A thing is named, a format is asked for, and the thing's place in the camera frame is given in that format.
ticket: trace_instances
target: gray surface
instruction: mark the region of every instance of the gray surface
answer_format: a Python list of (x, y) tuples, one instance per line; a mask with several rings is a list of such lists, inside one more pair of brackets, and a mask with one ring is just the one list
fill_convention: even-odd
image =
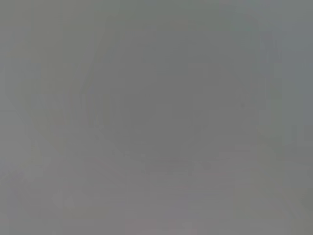
[(312, 4), (223, 3), (0, 3), (1, 234), (312, 234)]

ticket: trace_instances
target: blurry background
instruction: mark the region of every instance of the blurry background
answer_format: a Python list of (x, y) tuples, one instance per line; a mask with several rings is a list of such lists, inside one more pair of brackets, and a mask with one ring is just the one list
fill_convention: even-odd
[[(214, 206), (220, 205), (219, 192), (212, 196), (216, 201), (196, 193), (181, 196), (173, 186), (199, 190), (197, 181), (203, 188), (217, 187), (223, 181), (207, 177), (233, 178), (227, 165), (239, 180), (237, 172), (254, 169), (253, 163), (233, 160), (224, 166), (219, 158), (207, 161), (206, 156), (232, 153), (234, 158), (250, 151), (257, 153), (257, 168), (274, 185), (247, 170), (246, 175), (262, 181), (260, 186), (226, 187), (226, 194), (235, 194), (241, 205), (241, 198), (263, 195), (263, 185), (279, 188), (280, 196), (269, 197), (276, 198), (275, 205), (288, 201), (295, 221), (290, 233), (312, 234), (312, 10), (312, 3), (304, 0), (2, 1), (4, 234), (5, 229), (10, 234), (84, 234), (92, 228), (94, 234), (126, 229), (136, 234), (140, 226), (157, 231), (152, 221), (164, 225), (179, 208), (186, 216), (177, 220), (197, 221), (198, 233), (207, 233), (203, 218), (210, 218), (211, 227), (217, 218), (230, 221), (220, 226), (224, 233), (245, 233), (250, 231), (243, 231), (247, 222), (224, 218), (234, 203), (221, 200), (228, 206)], [(208, 75), (225, 80), (208, 80)], [(229, 79), (233, 75), (241, 83)], [(208, 112), (213, 107), (218, 110), (214, 115)], [(207, 122), (208, 117), (214, 122)], [(102, 208), (103, 192), (106, 213), (95, 209)], [(208, 206), (192, 204), (189, 197)], [(138, 209), (142, 204), (147, 210)], [(253, 205), (240, 209), (243, 217), (262, 207)], [(283, 214), (292, 214), (285, 207), (280, 206)], [(276, 234), (291, 231), (284, 222), (276, 224)], [(193, 231), (195, 226), (186, 227)], [(275, 225), (263, 220), (255, 227)]]

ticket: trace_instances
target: gray background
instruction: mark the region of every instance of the gray background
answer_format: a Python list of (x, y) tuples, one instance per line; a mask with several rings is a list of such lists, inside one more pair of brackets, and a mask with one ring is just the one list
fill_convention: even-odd
[(1, 234), (312, 234), (312, 9), (1, 1)]

